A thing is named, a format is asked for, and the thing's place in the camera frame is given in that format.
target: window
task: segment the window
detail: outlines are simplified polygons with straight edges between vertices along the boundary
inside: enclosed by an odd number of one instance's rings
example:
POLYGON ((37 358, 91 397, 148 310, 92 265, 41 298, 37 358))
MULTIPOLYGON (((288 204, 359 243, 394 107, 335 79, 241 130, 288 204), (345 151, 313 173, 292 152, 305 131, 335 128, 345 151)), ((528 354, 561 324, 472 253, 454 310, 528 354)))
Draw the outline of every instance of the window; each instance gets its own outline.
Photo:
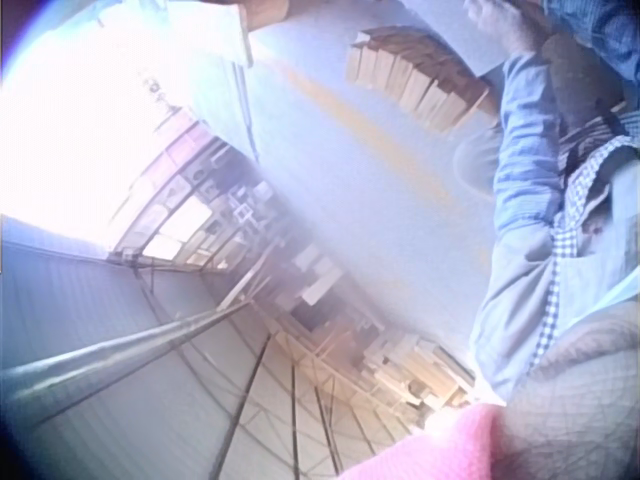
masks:
POLYGON ((197 197, 191 196, 160 229, 160 233, 187 242, 211 216, 212 212, 197 197))

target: wall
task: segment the wall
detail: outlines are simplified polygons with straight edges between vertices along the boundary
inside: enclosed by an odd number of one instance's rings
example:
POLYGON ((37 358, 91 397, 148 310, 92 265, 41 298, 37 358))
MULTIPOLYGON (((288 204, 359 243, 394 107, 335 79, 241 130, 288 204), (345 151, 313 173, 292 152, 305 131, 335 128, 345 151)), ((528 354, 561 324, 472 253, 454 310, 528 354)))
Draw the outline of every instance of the wall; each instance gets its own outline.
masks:
MULTIPOLYGON (((5 369, 211 311, 210 289, 225 287, 219 277, 163 271, 152 280, 150 270, 136 275, 35 249, 33 238, 53 240, 25 225, 3 234, 5 369)), ((63 243, 77 253, 73 240, 63 243)), ((349 407, 324 397, 328 443, 312 383, 268 338, 260 317, 242 310, 177 350, 158 349, 3 410, 47 478, 207 478, 225 450, 223 479, 328 478, 334 462, 340 471, 392 443, 375 416, 359 415, 360 428, 349 407)))

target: metal pole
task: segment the metal pole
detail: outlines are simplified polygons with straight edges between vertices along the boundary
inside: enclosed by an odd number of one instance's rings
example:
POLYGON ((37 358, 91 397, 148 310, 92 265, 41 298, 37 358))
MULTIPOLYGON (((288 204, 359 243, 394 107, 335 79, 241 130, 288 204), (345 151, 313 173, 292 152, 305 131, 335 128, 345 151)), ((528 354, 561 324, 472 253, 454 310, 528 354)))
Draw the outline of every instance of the metal pole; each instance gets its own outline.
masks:
POLYGON ((300 458, 298 456, 298 421, 296 418, 296 366, 291 364, 291 429, 293 445, 293 477, 300 480, 300 458))
POLYGON ((362 435, 362 438, 367 443, 367 446, 369 447, 369 451, 371 451, 371 455, 375 456, 376 451, 373 448, 373 444, 371 443, 371 440, 369 440, 369 437, 367 437, 367 434, 364 431, 364 427, 362 426, 362 423, 360 423, 360 419, 358 418, 358 415, 356 415, 356 411, 353 409, 353 407, 349 407, 349 408, 351 409, 351 413, 353 414, 353 419, 356 421, 356 425, 358 425, 358 430, 360 430, 360 434, 362 435))
POLYGON ((247 403, 247 398, 249 398, 249 392, 251 391, 251 387, 253 386, 253 382, 256 379, 256 375, 258 374, 258 370, 260 369, 260 365, 262 365, 262 359, 264 358, 264 354, 267 351, 267 347, 269 346, 269 341, 271 340, 271 335, 267 337, 267 341, 264 342, 264 346, 260 351, 260 355, 258 355, 258 360, 256 360, 256 364, 253 367, 253 371, 251 372, 251 376, 249 377, 249 381, 247 382, 247 386, 244 389, 244 395, 240 399, 240 403, 236 408, 233 417, 231 418, 231 425, 229 425, 229 429, 224 436, 224 440, 222 442, 222 446, 220 450, 218 450, 218 454, 216 455, 216 460, 213 464, 213 468, 211 469, 211 473, 209 473, 209 480, 218 480, 220 475, 222 474, 222 467, 224 466, 224 462, 227 459, 227 454, 229 453, 229 449, 231 448, 231 442, 233 441, 233 436, 236 433, 236 429, 240 424, 240 418, 242 417, 242 412, 244 411, 244 406, 247 403))
POLYGON ((247 286, 249 281, 262 269, 263 265, 267 261, 267 257, 273 251, 273 249, 278 245, 277 241, 271 242, 271 244, 265 249, 262 253, 258 261, 251 267, 251 269, 242 277, 238 283, 231 289, 231 291, 227 294, 226 297, 220 302, 219 310, 227 308, 229 305, 233 303, 233 301, 240 295, 244 287, 247 286))
POLYGON ((338 453, 336 452, 335 440, 331 435, 331 427, 327 424, 324 405, 322 403, 322 399, 320 398, 320 391, 318 390, 318 387, 314 387, 314 390, 316 391, 316 400, 318 401, 318 410, 320 410, 320 420, 322 421, 324 436, 327 439, 327 448, 329 449, 329 454, 331 455, 331 463, 333 463, 333 469, 336 472, 336 475, 340 475, 341 462, 338 453))
POLYGON ((116 365, 174 341, 182 343, 248 305, 242 302, 202 318, 194 317, 108 340, 73 352, 9 368, 0 373, 7 401, 24 399, 80 376, 116 365))

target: wood pile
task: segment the wood pile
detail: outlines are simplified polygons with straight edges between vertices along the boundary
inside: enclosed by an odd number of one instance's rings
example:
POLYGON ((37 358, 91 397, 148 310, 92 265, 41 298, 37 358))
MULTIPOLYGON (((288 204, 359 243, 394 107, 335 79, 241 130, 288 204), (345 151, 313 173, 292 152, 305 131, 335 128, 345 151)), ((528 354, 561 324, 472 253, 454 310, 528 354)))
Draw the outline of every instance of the wood pile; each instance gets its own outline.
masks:
POLYGON ((497 119, 491 89, 446 45, 422 30, 365 30, 349 48, 347 80, 383 92, 427 130, 447 133, 478 109, 497 119))

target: wooden plank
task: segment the wooden plank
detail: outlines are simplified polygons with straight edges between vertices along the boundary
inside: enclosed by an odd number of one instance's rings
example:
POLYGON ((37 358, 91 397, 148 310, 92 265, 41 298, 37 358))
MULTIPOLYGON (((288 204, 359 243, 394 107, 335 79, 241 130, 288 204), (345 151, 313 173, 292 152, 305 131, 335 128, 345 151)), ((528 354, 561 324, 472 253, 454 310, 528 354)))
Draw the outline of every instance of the wooden plank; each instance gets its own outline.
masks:
POLYGON ((431 86, 416 110, 416 116, 423 127, 429 127, 433 113, 445 101, 451 90, 451 86, 446 80, 436 80, 434 82, 434 85, 431 86))
POLYGON ((392 40, 393 43, 386 44, 378 50, 378 58, 376 60, 373 86, 383 92, 386 92, 393 65, 398 55, 406 54, 416 48, 413 37, 394 37, 392 40))
POLYGON ((366 88, 372 86, 378 48, 378 44, 373 41, 363 45, 360 55, 360 68, 358 69, 358 76, 355 82, 356 85, 366 88))
POLYGON ((405 112, 414 112, 436 77, 437 65, 433 61, 426 61, 415 66, 409 75, 402 97, 400 97, 400 108, 405 112))
POLYGON ((414 65, 425 61, 428 57, 420 47, 396 56, 387 82, 385 92, 396 102, 400 102, 414 65))
POLYGON ((347 81, 350 83, 355 83, 358 79, 363 45, 356 43, 349 47, 349 53, 347 54, 347 81))
POLYGON ((430 127, 438 132, 444 133, 455 124, 469 108, 467 102, 464 101, 456 92, 451 92, 447 98, 435 110, 431 118, 430 127))

